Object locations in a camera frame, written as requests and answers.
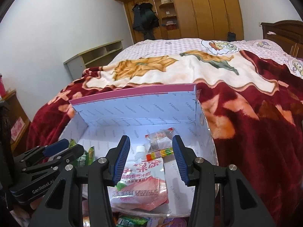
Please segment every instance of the wooden wardrobe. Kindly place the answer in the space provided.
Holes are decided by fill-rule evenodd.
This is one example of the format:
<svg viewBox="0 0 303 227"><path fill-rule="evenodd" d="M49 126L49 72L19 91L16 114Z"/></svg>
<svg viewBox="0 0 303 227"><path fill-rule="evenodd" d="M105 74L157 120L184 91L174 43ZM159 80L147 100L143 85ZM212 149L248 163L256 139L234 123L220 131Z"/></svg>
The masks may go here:
<svg viewBox="0 0 303 227"><path fill-rule="evenodd" d="M119 0L125 11L135 43L143 41L141 32L134 31L132 8L136 3L150 2L159 18L160 27L154 29L156 39L201 38L204 40L227 40L228 32L243 40L243 22L238 0L172 0L162 5L160 0ZM167 20L175 19L177 29L167 31Z"/></svg>

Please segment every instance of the wooden nightstand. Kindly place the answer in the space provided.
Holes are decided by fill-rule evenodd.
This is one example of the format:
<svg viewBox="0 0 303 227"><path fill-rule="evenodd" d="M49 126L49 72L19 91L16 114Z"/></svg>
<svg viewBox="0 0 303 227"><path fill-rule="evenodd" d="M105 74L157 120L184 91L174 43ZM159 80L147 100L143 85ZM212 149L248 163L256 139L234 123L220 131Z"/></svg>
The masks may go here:
<svg viewBox="0 0 303 227"><path fill-rule="evenodd" d="M11 128L16 123L19 117L22 118L25 125L23 126L21 132L17 136L16 140L13 141L11 139L11 149L14 155L21 154L26 150L26 139L28 135L28 128L30 124L30 120L25 114L22 106L20 105L17 96L16 90L7 92L6 96L4 96L2 101L5 101L9 106L9 121L11 124Z"/></svg>

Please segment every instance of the hanging clothes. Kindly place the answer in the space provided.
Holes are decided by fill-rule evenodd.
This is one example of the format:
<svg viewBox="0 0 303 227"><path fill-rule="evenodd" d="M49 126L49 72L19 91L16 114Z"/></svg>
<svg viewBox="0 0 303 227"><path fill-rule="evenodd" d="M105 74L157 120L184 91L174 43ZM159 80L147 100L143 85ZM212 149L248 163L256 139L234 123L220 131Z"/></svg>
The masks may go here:
<svg viewBox="0 0 303 227"><path fill-rule="evenodd" d="M144 40L155 40L153 28L159 27L159 19L152 11L151 3L135 4L133 29L143 33Z"/></svg>

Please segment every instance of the white cardboard box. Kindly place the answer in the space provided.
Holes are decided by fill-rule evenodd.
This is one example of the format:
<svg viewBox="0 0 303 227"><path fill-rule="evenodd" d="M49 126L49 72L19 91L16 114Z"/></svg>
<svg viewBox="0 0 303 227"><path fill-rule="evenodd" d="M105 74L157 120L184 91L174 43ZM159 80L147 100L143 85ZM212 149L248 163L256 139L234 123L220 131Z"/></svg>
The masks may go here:
<svg viewBox="0 0 303 227"><path fill-rule="evenodd" d="M59 139L74 139L86 150L94 146L97 158L116 147L122 135L128 135L131 141L128 160L134 160L138 145L145 145L146 150L149 148L146 134L173 127L174 135L180 135L186 147L218 165L210 129L196 98L195 84L121 89L70 102L77 113ZM164 158L164 161L169 203L148 213L140 210L128 210L127 213L147 217L190 214L194 187L187 187L181 181L174 159Z"/></svg>

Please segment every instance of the snack package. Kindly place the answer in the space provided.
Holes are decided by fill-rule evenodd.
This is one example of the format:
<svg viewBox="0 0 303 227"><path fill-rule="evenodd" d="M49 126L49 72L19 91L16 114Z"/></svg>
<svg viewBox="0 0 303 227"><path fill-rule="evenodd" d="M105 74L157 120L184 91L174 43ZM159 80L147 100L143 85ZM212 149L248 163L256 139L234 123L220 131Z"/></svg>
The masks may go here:
<svg viewBox="0 0 303 227"><path fill-rule="evenodd" d="M146 227L148 219L121 215L116 223L116 227Z"/></svg>
<svg viewBox="0 0 303 227"><path fill-rule="evenodd" d="M69 148L77 145L76 141L74 139L71 139L69 142ZM94 146L90 147L88 152L85 150L83 155L80 156L78 159L75 159L72 162L73 166L89 166L91 163L95 161L95 152L94 152Z"/></svg>
<svg viewBox="0 0 303 227"><path fill-rule="evenodd" d="M148 153L172 147L173 128L160 130L149 135L145 138L149 141L150 148Z"/></svg>
<svg viewBox="0 0 303 227"><path fill-rule="evenodd" d="M151 218L146 227L186 227L183 218Z"/></svg>
<svg viewBox="0 0 303 227"><path fill-rule="evenodd" d="M113 207L151 211L168 202L163 159L147 161L143 150L144 146L138 146L140 158L126 162L121 181L111 192Z"/></svg>

